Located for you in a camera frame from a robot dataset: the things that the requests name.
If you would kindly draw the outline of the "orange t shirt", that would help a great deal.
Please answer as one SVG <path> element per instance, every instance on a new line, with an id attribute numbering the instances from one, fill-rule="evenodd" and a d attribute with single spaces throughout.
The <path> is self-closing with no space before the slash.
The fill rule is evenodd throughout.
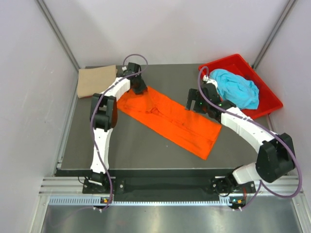
<path id="1" fill-rule="evenodd" d="M 119 110 L 206 160 L 221 131 L 221 125 L 188 111 L 184 106 L 148 87 L 143 94 L 125 92 L 117 101 Z"/>

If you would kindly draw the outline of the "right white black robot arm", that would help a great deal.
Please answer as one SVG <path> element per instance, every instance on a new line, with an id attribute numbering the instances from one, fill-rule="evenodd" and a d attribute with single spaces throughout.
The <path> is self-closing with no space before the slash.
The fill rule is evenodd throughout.
<path id="1" fill-rule="evenodd" d="M 204 83 L 199 89 L 189 89 L 186 109 L 208 114 L 223 126 L 233 130 L 257 152 L 254 163 L 240 166 L 227 174 L 223 181 L 232 192 L 240 191 L 245 183 L 263 180 L 272 183 L 295 169 L 292 138 L 258 126 L 234 103 L 221 100 L 216 86 Z"/>

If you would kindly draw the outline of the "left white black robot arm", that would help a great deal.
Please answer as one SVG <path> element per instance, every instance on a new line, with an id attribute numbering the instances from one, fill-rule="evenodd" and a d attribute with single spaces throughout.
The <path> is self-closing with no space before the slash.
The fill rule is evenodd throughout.
<path id="1" fill-rule="evenodd" d="M 103 92 L 95 93 L 91 99 L 90 129 L 94 150 L 90 166 L 91 174 L 86 177 L 85 188 L 93 193 L 111 192 L 112 180 L 108 174 L 110 138 L 118 121 L 117 101 L 133 90 L 136 95 L 147 89 L 140 74 L 117 77 Z"/>

